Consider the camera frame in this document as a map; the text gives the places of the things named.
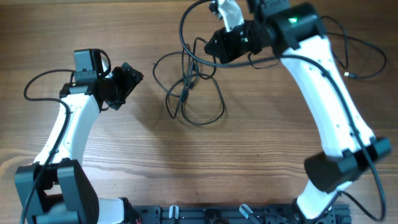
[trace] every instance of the black mounting bracket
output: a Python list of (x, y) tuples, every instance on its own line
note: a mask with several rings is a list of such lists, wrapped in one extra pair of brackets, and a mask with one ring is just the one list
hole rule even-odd
[[(373, 162), (380, 161), (391, 152), (387, 138), (371, 139), (371, 142), (366, 150)], [(317, 189), (330, 193), (340, 184), (358, 179), (369, 165), (362, 150), (352, 153), (347, 149), (343, 157), (328, 157), (324, 152), (309, 157), (304, 161), (304, 168)]]
[(103, 63), (100, 49), (76, 50), (76, 82), (93, 82), (103, 76)]
[[(280, 4), (276, 8), (264, 8), (273, 6), (271, 2)], [(299, 42), (305, 39), (326, 35), (317, 11), (309, 3), (290, 8), (288, 1), (248, 3), (251, 9), (257, 10), (255, 20), (245, 21), (230, 32), (225, 28), (216, 31), (205, 45), (206, 54), (219, 58), (221, 63), (229, 63), (248, 52), (258, 54), (264, 47), (272, 47), (274, 54), (280, 56), (290, 47), (300, 48)], [(267, 19), (259, 19), (259, 13)]]
[(126, 98), (144, 78), (141, 72), (133, 69), (127, 62), (121, 67), (115, 67), (107, 78), (90, 80), (80, 77), (78, 82), (77, 75), (76, 73), (75, 83), (64, 84), (60, 90), (60, 98), (79, 93), (94, 95), (99, 109), (106, 102), (114, 110), (120, 109), (121, 105), (125, 104)]
[(247, 0), (255, 20), (264, 23), (267, 18), (290, 7), (289, 0)]
[[(38, 162), (18, 167), (15, 185), (22, 205), (41, 169)], [(97, 223), (98, 197), (77, 160), (62, 159), (59, 164), (47, 166), (44, 172), (27, 211), (29, 224)], [(59, 183), (62, 194), (47, 195), (44, 190), (50, 190), (54, 183)]]

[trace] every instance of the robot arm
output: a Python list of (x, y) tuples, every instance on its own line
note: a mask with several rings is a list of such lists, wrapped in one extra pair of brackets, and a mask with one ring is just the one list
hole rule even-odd
[(367, 169), (360, 165), (367, 162), (363, 157), (359, 159), (358, 155), (363, 156), (361, 146), (331, 82), (314, 65), (297, 58), (283, 58), (284, 55), (310, 58), (330, 73), (348, 105), (363, 144), (377, 155), (373, 161), (388, 154), (391, 146), (387, 139), (377, 141), (359, 115), (334, 62), (326, 30), (311, 5), (304, 3), (290, 8), (288, 1), (248, 1), (255, 20), (235, 23), (230, 28), (229, 17), (237, 15), (240, 20), (241, 13), (234, 0), (230, 0), (229, 5), (235, 6), (230, 10), (235, 12), (229, 11), (225, 18), (221, 13), (225, 2), (210, 4), (214, 14), (223, 15), (226, 27), (214, 33), (205, 52), (218, 57), (221, 63), (229, 63), (247, 52), (257, 54), (264, 47), (272, 47), (297, 82), (317, 124), (323, 153), (305, 161), (310, 180), (296, 203), (305, 220), (316, 220), (329, 209), (337, 191), (347, 188)]
[[(94, 95), (85, 95), (84, 93), (68, 95), (62, 98), (62, 101), (69, 105), (71, 111), (70, 122), (58, 147), (58, 153), (54, 155), (50, 163), (59, 163), (63, 158), (70, 158), (72, 160), (77, 159), (81, 164), (88, 134), (100, 114), (100, 108)], [(64, 120), (65, 108), (60, 105), (60, 112), (49, 140), (47, 140), (42, 152), (35, 158), (34, 162), (40, 162), (40, 165), (44, 164), (51, 148), (55, 144)]]
[[(106, 66), (101, 59), (108, 59)], [(60, 99), (70, 109), (70, 119), (57, 153), (45, 166), (60, 130), (66, 110), (60, 107), (58, 118), (42, 152), (31, 166), (19, 167), (15, 183), (22, 204), (28, 198), (37, 173), (44, 172), (27, 208), (28, 223), (126, 223), (139, 219), (125, 198), (98, 198), (81, 168), (90, 129), (102, 110), (103, 103), (118, 110), (143, 75), (128, 63), (110, 72), (109, 58), (99, 49), (75, 51), (75, 83), (66, 83)], [(44, 190), (59, 184), (62, 194), (47, 195)]]

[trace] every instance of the green led light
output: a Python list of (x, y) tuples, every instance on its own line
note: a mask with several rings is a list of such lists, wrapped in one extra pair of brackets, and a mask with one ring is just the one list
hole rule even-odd
[(288, 18), (288, 20), (291, 24), (296, 24), (298, 19), (297, 19), (297, 17), (292, 17), (292, 18)]

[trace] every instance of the robotic arm link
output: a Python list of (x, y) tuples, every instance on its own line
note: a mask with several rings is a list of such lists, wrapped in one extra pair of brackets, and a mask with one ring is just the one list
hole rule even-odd
[[(332, 206), (333, 202), (364, 171), (370, 168), (375, 174), (373, 162), (390, 153), (391, 145), (387, 139), (376, 139), (359, 115), (333, 60), (326, 29), (316, 10), (308, 3), (290, 7), (287, 0), (252, 0), (248, 6), (255, 19), (244, 21), (234, 0), (212, 1), (210, 10), (225, 24), (205, 45), (207, 54), (219, 58), (221, 64), (215, 64), (192, 55), (182, 37), (186, 15), (204, 2), (208, 1), (201, 0), (190, 7), (180, 25), (180, 39), (187, 54), (198, 63), (234, 67), (230, 63), (234, 59), (272, 47), (276, 57), (266, 60), (281, 60), (314, 117), (323, 152), (305, 160), (309, 181), (293, 207), (133, 207), (126, 198), (98, 198), (81, 168), (90, 129), (103, 110), (103, 103), (118, 110), (143, 76), (126, 62), (110, 72), (105, 52), (86, 49), (75, 52), (75, 82), (64, 84), (60, 91), (60, 99), (68, 108), (61, 105), (49, 140), (34, 163), (16, 172), (21, 203), (31, 197), (30, 206), (24, 207), (28, 223), (229, 224), (234, 218), (243, 218), (243, 224), (351, 222), (348, 207)], [(47, 165), (68, 111), (70, 119), (65, 134)], [(40, 172), (44, 173), (43, 178), (29, 195)], [(54, 184), (60, 185), (62, 194), (47, 195), (44, 190)]]

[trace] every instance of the black cable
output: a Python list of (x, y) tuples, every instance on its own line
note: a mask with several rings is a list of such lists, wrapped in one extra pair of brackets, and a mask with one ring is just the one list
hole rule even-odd
[(70, 74), (70, 80), (69, 83), (73, 83), (73, 77), (75, 76), (75, 72), (72, 72), (72, 74)]
[(32, 188), (29, 191), (29, 194), (26, 198), (25, 201), (25, 205), (24, 208), (22, 209), (22, 213), (21, 213), (21, 221), (20, 224), (24, 224), (25, 223), (25, 218), (27, 215), (27, 211), (28, 211), (28, 207), (30, 204), (30, 201), (32, 200), (33, 197), (33, 193), (35, 190), (37, 190), (37, 187), (39, 186), (39, 184), (41, 183), (41, 180), (43, 178), (43, 174), (44, 171), (46, 169), (46, 167), (48, 166), (48, 164), (50, 163), (50, 161), (52, 160), (53, 156), (55, 155), (55, 153), (57, 153), (57, 149), (59, 147), (60, 141), (63, 138), (63, 135), (65, 134), (65, 130), (68, 126), (68, 122), (70, 119), (70, 109), (69, 106), (62, 100), (56, 99), (56, 98), (30, 98), (27, 96), (27, 89), (29, 88), (29, 86), (38, 78), (42, 77), (43, 75), (49, 74), (49, 73), (54, 73), (54, 72), (75, 72), (74, 70), (69, 70), (69, 69), (58, 69), (58, 70), (51, 70), (51, 71), (47, 71), (44, 73), (41, 73), (40, 75), (37, 75), (36, 77), (34, 77), (31, 81), (29, 81), (29, 83), (26, 85), (25, 90), (24, 90), (24, 97), (25, 99), (29, 100), (29, 101), (54, 101), (57, 103), (62, 104), (65, 107), (65, 121), (63, 122), (60, 134), (57, 137), (57, 140), (54, 143), (53, 148), (51, 149), (48, 158), (45, 160), (42, 168), (40, 169), (39, 173), (37, 174), (35, 181), (33, 183)]
[(255, 69), (272, 68), (272, 67), (274, 67), (274, 66), (280, 64), (280, 60), (278, 59), (278, 62), (275, 63), (275, 64), (272, 64), (272, 65), (269, 65), (269, 66), (265, 66), (265, 67), (256, 67), (256, 66), (254, 66), (253, 61), (251, 60), (251, 55), (252, 55), (252, 54), (253, 54), (253, 52), (250, 52), (250, 53), (248, 54), (248, 60), (249, 60), (250, 65), (251, 65), (253, 68), (255, 68)]
[[(195, 38), (195, 41), (194, 41), (194, 44), (193, 44), (193, 54), (195, 54), (195, 52), (196, 52), (196, 46), (197, 46), (197, 41), (198, 41), (198, 40), (200, 40), (200, 41), (202, 41), (203, 43), (207, 44), (207, 41), (206, 41), (205, 39), (202, 39), (202, 38), (200, 38), (200, 37)], [(158, 66), (158, 64), (160, 63), (160, 61), (162, 61), (164, 58), (166, 58), (166, 57), (168, 57), (168, 56), (175, 55), (175, 54), (181, 54), (181, 55), (182, 55), (182, 59), (181, 59), (181, 64), (182, 64), (182, 78), (179, 79), (177, 82), (175, 82), (175, 83), (172, 85), (172, 87), (171, 87), (170, 89), (167, 89), (167, 88), (164, 87), (163, 84), (161, 84), (161, 82), (157, 79), (157, 77), (156, 77), (156, 75), (155, 75), (155, 70), (156, 70), (156, 67)], [(188, 55), (188, 67), (187, 67), (187, 71), (185, 71), (185, 66), (184, 66), (184, 64), (185, 64), (185, 62), (184, 62), (184, 55)], [(185, 52), (185, 49), (183, 49), (181, 52), (172, 52), (172, 53), (169, 53), (169, 54), (167, 54), (167, 55), (164, 55), (163, 57), (161, 57), (161, 58), (155, 63), (154, 69), (153, 69), (153, 71), (152, 71), (152, 74), (153, 74), (153, 76), (154, 76), (154, 78), (155, 78), (155, 81), (156, 81), (156, 82), (159, 84), (159, 86), (160, 86), (161, 88), (163, 88), (163, 90), (166, 91), (166, 93), (167, 93), (167, 94), (166, 94), (166, 97), (165, 97), (165, 104), (166, 104), (167, 112), (169, 113), (170, 117), (171, 117), (172, 119), (175, 119), (175, 118), (177, 117), (177, 112), (178, 112), (178, 110), (181, 110), (181, 114), (182, 114), (183, 118), (184, 118), (187, 122), (189, 122), (190, 124), (197, 125), (197, 126), (201, 126), (201, 125), (206, 125), (206, 124), (214, 123), (214, 122), (216, 122), (217, 120), (219, 120), (219, 119), (222, 117), (222, 115), (224, 114), (224, 111), (225, 111), (225, 102), (224, 102), (223, 95), (221, 94), (220, 87), (219, 87), (217, 81), (213, 78), (213, 76), (214, 76), (215, 73), (216, 73), (216, 67), (213, 68), (213, 72), (211, 73), (211, 75), (204, 74), (204, 73), (200, 72), (200, 71), (199, 71), (198, 64), (196, 63), (195, 60), (193, 60), (191, 57), (189, 57), (189, 54), (187, 54), (187, 53)], [(189, 91), (190, 91), (190, 89), (192, 89), (192, 88), (195, 86), (195, 84), (197, 83), (197, 81), (199, 80), (199, 78), (204, 79), (204, 80), (209, 80), (209, 79), (212, 79), (212, 80), (213, 80), (213, 82), (214, 82), (214, 84), (215, 84), (215, 86), (216, 86), (218, 95), (219, 95), (219, 97), (220, 97), (221, 104), (222, 104), (221, 113), (220, 113), (215, 119), (213, 119), (213, 120), (211, 120), (211, 121), (204, 122), (204, 123), (199, 123), (199, 122), (196, 122), (196, 121), (192, 121), (192, 120), (189, 119), (188, 116), (185, 114), (185, 102), (187, 101), (187, 98), (188, 98), (188, 95), (189, 95)], [(178, 84), (180, 84), (181, 82), (183, 82), (183, 88), (182, 88), (182, 90), (181, 90), (181, 93), (180, 93), (179, 95), (176, 95), (176, 94), (172, 93), (172, 91), (174, 90), (174, 88), (175, 88)], [(176, 108), (175, 108), (175, 110), (174, 110), (174, 113), (172, 113), (171, 110), (170, 110), (170, 108), (169, 108), (170, 96), (173, 96), (173, 97), (178, 98), (178, 103), (177, 103), (177, 106), (176, 106)]]
[(375, 222), (381, 222), (384, 219), (384, 215), (382, 214), (382, 218), (376, 218), (375, 216), (373, 216), (369, 211), (366, 210), (366, 208), (363, 207), (363, 205), (360, 204), (359, 201), (357, 201), (352, 195), (350, 195), (349, 193), (345, 192), (345, 191), (339, 191), (339, 194), (344, 194), (345, 196), (347, 196), (349, 199), (351, 199), (358, 207), (359, 209), (362, 210), (363, 213), (365, 213), (369, 218), (371, 218), (373, 221)]
[(101, 111), (107, 111), (107, 110), (109, 110), (109, 108), (111, 107), (111, 106), (114, 106), (114, 105), (119, 105), (119, 106), (121, 106), (121, 105), (123, 105), (123, 104), (125, 104), (126, 103), (126, 101), (122, 101), (122, 102), (117, 102), (117, 103), (111, 103), (110, 105), (108, 105), (108, 107), (107, 108), (101, 108), (100, 110)]
[[(345, 57), (346, 57), (346, 60), (345, 60), (345, 61), (346, 61), (346, 64), (345, 64), (345, 65), (343, 64), (343, 62), (340, 60), (340, 58), (337, 56), (337, 54), (335, 54), (334, 51), (332, 51), (332, 54), (333, 54), (334, 58), (336, 59), (336, 61), (341, 65), (341, 67), (342, 67), (344, 70), (346, 70), (346, 72), (347, 72), (346, 76), (347, 76), (348, 78), (353, 78), (353, 79), (367, 79), (367, 78), (373, 78), (373, 77), (379, 75), (379, 74), (385, 69), (385, 67), (386, 67), (386, 65), (387, 65), (387, 56), (386, 56), (386, 54), (385, 54), (378, 46), (376, 46), (376, 45), (374, 45), (374, 44), (372, 44), (372, 43), (366, 42), (366, 41), (364, 41), (364, 40), (361, 40), (361, 39), (358, 39), (358, 38), (355, 38), (355, 37), (348, 36), (348, 35), (347, 35), (347, 31), (346, 31), (346, 29), (344, 28), (344, 26), (343, 26), (339, 21), (337, 21), (335, 18), (333, 18), (333, 17), (331, 17), (331, 16), (322, 16), (321, 19), (329, 19), (329, 20), (331, 20), (332, 22), (334, 22), (335, 24), (337, 24), (337, 25), (339, 26), (339, 28), (341, 29), (342, 34), (337, 34), (337, 33), (333, 33), (333, 32), (327, 32), (327, 34), (328, 34), (328, 35), (334, 35), (334, 36), (342, 37), (342, 38), (344, 39), (344, 51), (345, 51)], [(367, 75), (367, 76), (358, 76), (358, 75), (355, 74), (355, 73), (349, 72), (349, 71), (348, 71), (348, 60), (349, 60), (349, 57), (348, 57), (348, 40), (353, 40), (353, 41), (360, 42), (360, 43), (362, 43), (362, 44), (364, 44), (364, 45), (367, 45), (368, 47), (373, 48), (373, 49), (376, 50), (377, 52), (379, 52), (379, 53), (382, 55), (383, 59), (384, 59), (384, 62), (383, 62), (382, 67), (381, 67), (377, 72), (375, 72), (375, 73), (373, 73), (373, 74), (371, 74), (371, 75)]]

